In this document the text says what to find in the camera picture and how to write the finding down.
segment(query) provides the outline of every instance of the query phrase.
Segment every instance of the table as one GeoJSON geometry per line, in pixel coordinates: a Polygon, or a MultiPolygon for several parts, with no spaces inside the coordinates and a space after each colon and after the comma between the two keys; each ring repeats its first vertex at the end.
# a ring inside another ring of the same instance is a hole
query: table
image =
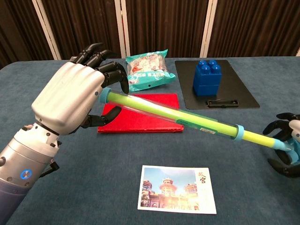
{"type": "MultiPolygon", "coordinates": [[[[176,73],[176,60],[166,59],[176,73]]],[[[227,58],[259,109],[190,110],[262,133],[283,112],[300,113],[300,57],[227,58]]],[[[125,60],[116,60],[126,65],[125,60]]],[[[0,71],[0,149],[34,122],[31,103],[66,61],[16,62],[0,71]]],[[[120,90],[119,84],[111,85],[120,90]]],[[[137,93],[177,93],[176,81],[137,93]]],[[[96,104],[91,114],[100,114],[96,104]]],[[[183,133],[98,134],[79,129],[60,138],[60,169],[38,180],[8,225],[53,224],[298,224],[300,180],[276,173],[272,149],[185,127],[183,133]],[[208,167],[216,215],[137,210],[142,165],[208,167]]]]}

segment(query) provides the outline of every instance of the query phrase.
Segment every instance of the dark curtain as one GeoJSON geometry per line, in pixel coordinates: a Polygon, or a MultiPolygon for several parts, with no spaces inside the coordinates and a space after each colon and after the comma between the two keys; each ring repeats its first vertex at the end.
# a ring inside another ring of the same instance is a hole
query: dark curtain
{"type": "Polygon", "coordinates": [[[43,0],[62,59],[103,42],[120,58],[114,0],[43,0]]]}
{"type": "Polygon", "coordinates": [[[199,57],[208,0],[126,0],[130,54],[199,57]]]}
{"type": "Polygon", "coordinates": [[[208,57],[295,56],[300,0],[219,0],[208,57]]]}
{"type": "Polygon", "coordinates": [[[29,60],[52,60],[32,0],[0,1],[0,68],[29,60]]]}

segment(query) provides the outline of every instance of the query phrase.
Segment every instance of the robotic hand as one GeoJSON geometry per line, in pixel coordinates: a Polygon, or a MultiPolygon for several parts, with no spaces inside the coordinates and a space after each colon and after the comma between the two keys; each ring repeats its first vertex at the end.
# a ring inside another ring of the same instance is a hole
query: robotic hand
{"type": "Polygon", "coordinates": [[[99,66],[109,50],[96,52],[102,43],[92,44],[64,64],[32,104],[36,122],[24,126],[0,153],[0,225],[5,224],[38,178],[57,169],[53,157],[59,150],[60,135],[79,127],[103,126],[121,111],[89,115],[102,89],[120,82],[124,93],[129,86],[125,69],[117,62],[99,66]]]}
{"type": "MultiPolygon", "coordinates": [[[[280,120],[270,123],[262,132],[264,135],[270,134],[273,130],[279,128],[281,131],[273,137],[283,142],[299,144],[300,142],[300,115],[295,115],[290,112],[278,114],[276,116],[280,120]]],[[[300,177],[300,164],[293,163],[291,156],[282,150],[275,150],[281,161],[285,164],[269,158],[268,162],[278,173],[291,178],[300,177]]]]}

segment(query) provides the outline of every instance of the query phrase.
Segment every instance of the blue tube cap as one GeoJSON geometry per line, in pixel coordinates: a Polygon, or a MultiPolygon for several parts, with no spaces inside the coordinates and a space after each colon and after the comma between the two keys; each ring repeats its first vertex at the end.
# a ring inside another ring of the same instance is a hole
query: blue tube cap
{"type": "Polygon", "coordinates": [[[102,90],[102,92],[100,93],[99,98],[98,98],[99,102],[101,102],[101,103],[108,103],[108,98],[107,98],[107,96],[108,96],[108,93],[109,93],[110,91],[111,91],[110,88],[103,88],[103,90],[102,90]]]}

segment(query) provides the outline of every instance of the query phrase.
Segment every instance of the postcard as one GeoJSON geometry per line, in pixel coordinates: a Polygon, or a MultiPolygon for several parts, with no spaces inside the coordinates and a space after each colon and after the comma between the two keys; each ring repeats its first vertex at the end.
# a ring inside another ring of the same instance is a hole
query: postcard
{"type": "Polygon", "coordinates": [[[209,169],[143,165],[137,208],[216,214],[209,169]]]}

